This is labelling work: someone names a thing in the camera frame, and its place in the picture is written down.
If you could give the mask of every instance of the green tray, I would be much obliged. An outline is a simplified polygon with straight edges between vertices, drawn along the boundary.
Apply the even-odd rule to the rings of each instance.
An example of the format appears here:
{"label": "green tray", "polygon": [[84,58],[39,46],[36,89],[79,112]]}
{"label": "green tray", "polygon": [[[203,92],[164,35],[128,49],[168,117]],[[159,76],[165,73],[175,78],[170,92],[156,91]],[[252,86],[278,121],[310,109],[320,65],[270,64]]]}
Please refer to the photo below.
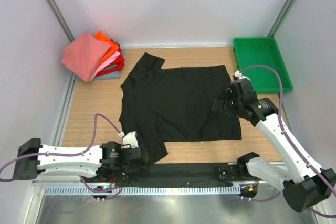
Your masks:
{"label": "green tray", "polygon": [[[252,65],[266,65],[280,75],[284,92],[293,89],[286,66],[274,38],[236,38],[233,40],[237,68]],[[250,78],[257,93],[279,93],[277,77],[271,71],[262,68],[249,69],[243,75]]]}

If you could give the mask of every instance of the pink cloth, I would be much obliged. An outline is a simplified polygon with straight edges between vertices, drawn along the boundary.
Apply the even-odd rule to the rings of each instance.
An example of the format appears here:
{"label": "pink cloth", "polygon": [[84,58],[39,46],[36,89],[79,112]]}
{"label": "pink cloth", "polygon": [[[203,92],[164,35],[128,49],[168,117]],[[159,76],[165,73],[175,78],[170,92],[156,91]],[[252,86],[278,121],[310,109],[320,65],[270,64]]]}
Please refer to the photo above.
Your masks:
{"label": "pink cloth", "polygon": [[109,43],[96,40],[86,31],[64,50],[62,63],[83,81],[90,81],[110,47]]}
{"label": "pink cloth", "polygon": [[90,81],[93,80],[94,77],[96,77],[96,75],[98,74],[98,72],[100,72],[101,70],[103,70],[105,67],[107,67],[109,64],[111,64],[112,62],[114,62],[117,57],[120,55],[120,53],[118,51],[116,51],[114,54],[112,54],[106,61],[104,61],[93,73],[93,75],[90,78]]}

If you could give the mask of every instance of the gray floor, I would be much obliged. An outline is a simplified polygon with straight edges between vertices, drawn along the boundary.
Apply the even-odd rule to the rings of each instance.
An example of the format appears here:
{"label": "gray floor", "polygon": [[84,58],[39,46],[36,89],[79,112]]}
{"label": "gray floor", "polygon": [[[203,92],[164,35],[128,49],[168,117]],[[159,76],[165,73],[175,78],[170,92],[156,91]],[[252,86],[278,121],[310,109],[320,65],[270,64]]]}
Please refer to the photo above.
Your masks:
{"label": "gray floor", "polygon": [[[259,185],[257,198],[274,194],[268,185]],[[73,210],[71,214],[60,213]],[[92,202],[90,196],[45,196],[36,223],[317,224],[317,220],[310,211],[298,214],[291,210],[282,196],[268,203],[240,200],[237,195],[133,196],[105,203]]]}

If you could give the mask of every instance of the black shirt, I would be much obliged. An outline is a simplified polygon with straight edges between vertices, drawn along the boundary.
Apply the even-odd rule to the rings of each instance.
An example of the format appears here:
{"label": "black shirt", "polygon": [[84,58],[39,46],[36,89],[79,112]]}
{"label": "black shirt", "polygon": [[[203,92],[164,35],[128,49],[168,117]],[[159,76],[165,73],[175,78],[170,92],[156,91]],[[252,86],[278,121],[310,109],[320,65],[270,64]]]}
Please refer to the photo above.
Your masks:
{"label": "black shirt", "polygon": [[164,142],[242,139],[238,118],[211,111],[218,86],[229,87],[224,65],[161,69],[163,63],[145,53],[121,85],[122,129],[137,132],[150,164],[167,155]]}

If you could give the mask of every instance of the red cloth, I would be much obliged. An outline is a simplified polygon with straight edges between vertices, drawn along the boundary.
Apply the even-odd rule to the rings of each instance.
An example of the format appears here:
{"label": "red cloth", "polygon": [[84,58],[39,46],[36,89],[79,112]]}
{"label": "red cloth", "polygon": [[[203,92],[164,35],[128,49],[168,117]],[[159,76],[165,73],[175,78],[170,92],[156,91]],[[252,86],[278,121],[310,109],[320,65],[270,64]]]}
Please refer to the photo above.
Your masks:
{"label": "red cloth", "polygon": [[109,70],[102,70],[102,71],[98,72],[98,74],[96,75],[96,77],[103,76],[104,74],[108,74],[108,73],[112,73],[112,72],[115,72],[115,71],[122,70],[122,68],[124,67],[124,61],[125,61],[125,59],[124,59],[124,57],[123,57],[123,55],[121,53],[120,45],[118,45],[118,46],[119,46],[119,49],[117,51],[120,53],[120,55],[117,57],[117,59],[115,59],[114,62],[112,62],[108,66],[106,66],[106,68],[109,68],[109,67],[111,67],[113,65],[117,65],[117,66],[115,68],[112,68],[112,69],[109,69]]}

